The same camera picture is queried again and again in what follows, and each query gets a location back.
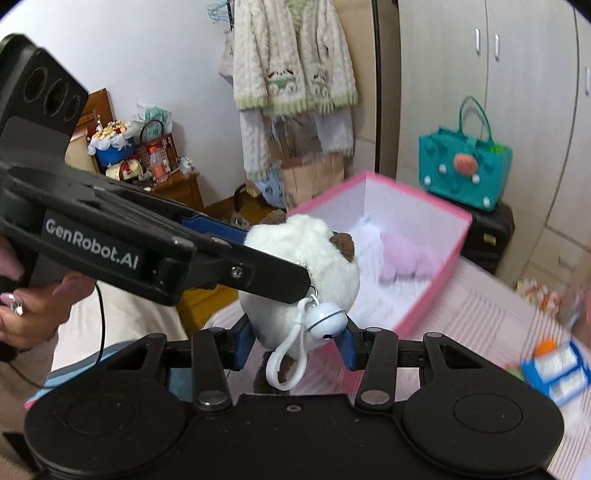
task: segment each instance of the basket handle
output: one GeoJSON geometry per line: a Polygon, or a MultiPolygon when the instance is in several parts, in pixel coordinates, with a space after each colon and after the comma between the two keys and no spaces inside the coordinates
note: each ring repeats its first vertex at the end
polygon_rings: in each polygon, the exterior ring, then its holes
{"type": "Polygon", "coordinates": [[[161,136],[164,135],[164,124],[158,120],[157,118],[151,118],[150,120],[148,120],[144,126],[142,127],[142,131],[139,133],[139,143],[144,143],[144,131],[146,130],[146,127],[151,124],[152,122],[158,122],[160,124],[160,126],[162,127],[162,133],[161,136]]]}
{"type": "Polygon", "coordinates": [[[494,143],[495,141],[492,139],[491,123],[488,121],[488,117],[486,116],[486,113],[484,113],[484,109],[478,103],[478,100],[476,100],[471,95],[468,95],[466,98],[464,98],[464,101],[460,105],[460,113],[459,113],[458,122],[457,122],[458,125],[459,125],[460,132],[462,134],[464,133],[464,130],[463,130],[463,121],[462,121],[462,112],[464,111],[464,108],[466,107],[466,105],[470,101],[472,101],[472,102],[474,102],[476,104],[476,106],[480,110],[480,114],[482,115],[482,118],[484,119],[484,123],[486,125],[486,130],[488,131],[488,142],[494,143]]]}

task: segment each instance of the plush toy tail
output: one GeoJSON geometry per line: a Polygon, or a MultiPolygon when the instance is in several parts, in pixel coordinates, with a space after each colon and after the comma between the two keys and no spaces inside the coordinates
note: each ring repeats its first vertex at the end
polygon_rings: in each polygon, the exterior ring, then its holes
{"type": "MultiPolygon", "coordinates": [[[[267,374],[266,374],[267,363],[268,363],[269,358],[271,357],[272,353],[273,352],[265,352],[263,354],[261,366],[260,366],[258,372],[256,373],[254,382],[252,383],[253,392],[257,393],[257,394],[265,394],[265,395],[289,395],[290,394],[289,390],[288,391],[279,390],[279,389],[269,385],[269,382],[267,381],[267,374]]],[[[283,360],[281,361],[281,367],[279,368],[279,374],[278,374],[278,378],[279,378],[280,383],[285,383],[287,381],[287,374],[295,362],[296,361],[292,357],[290,357],[289,355],[286,355],[285,357],[283,357],[283,360]]]]}

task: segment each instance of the camera lens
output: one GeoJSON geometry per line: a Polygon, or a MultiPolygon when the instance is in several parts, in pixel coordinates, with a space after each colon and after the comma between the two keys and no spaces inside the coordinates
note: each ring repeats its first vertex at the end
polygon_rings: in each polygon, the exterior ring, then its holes
{"type": "Polygon", "coordinates": [[[70,101],[67,103],[66,109],[64,111],[64,120],[66,120],[66,122],[72,120],[75,114],[78,113],[80,103],[80,95],[74,95],[72,98],[70,98],[70,101]]]}
{"type": "Polygon", "coordinates": [[[39,98],[41,92],[45,88],[45,82],[47,81],[47,69],[39,67],[31,73],[25,84],[25,89],[22,96],[26,103],[31,103],[39,98]]]}
{"type": "Polygon", "coordinates": [[[64,80],[59,79],[51,85],[45,96],[45,113],[49,116],[54,116],[64,104],[67,93],[68,84],[64,80]]]}

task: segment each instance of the plush toy ear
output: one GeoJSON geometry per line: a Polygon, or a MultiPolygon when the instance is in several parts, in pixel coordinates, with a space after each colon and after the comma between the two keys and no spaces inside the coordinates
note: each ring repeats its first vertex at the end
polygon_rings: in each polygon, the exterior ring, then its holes
{"type": "Polygon", "coordinates": [[[355,257],[355,243],[348,233],[333,232],[333,236],[330,237],[330,243],[339,249],[347,261],[353,261],[355,257]]]}
{"type": "Polygon", "coordinates": [[[273,210],[261,220],[261,225],[280,225],[287,221],[287,214],[283,210],[273,210]]]}

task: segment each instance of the white fur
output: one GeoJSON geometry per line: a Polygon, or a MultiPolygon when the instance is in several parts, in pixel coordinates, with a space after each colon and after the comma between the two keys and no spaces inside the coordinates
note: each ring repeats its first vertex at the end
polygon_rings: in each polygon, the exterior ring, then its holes
{"type": "MultiPolygon", "coordinates": [[[[320,302],[331,301],[347,312],[359,291],[359,266],[349,262],[330,243],[333,232],[326,224],[308,215],[294,215],[281,225],[256,225],[246,236],[245,245],[293,263],[306,262],[312,285],[320,302]]],[[[297,303],[287,305],[256,295],[239,292],[240,305],[250,318],[256,338],[275,350],[285,340],[297,314],[297,303]]],[[[306,351],[323,345],[309,335],[306,351]]],[[[289,354],[298,357],[297,346],[289,354]]]]}

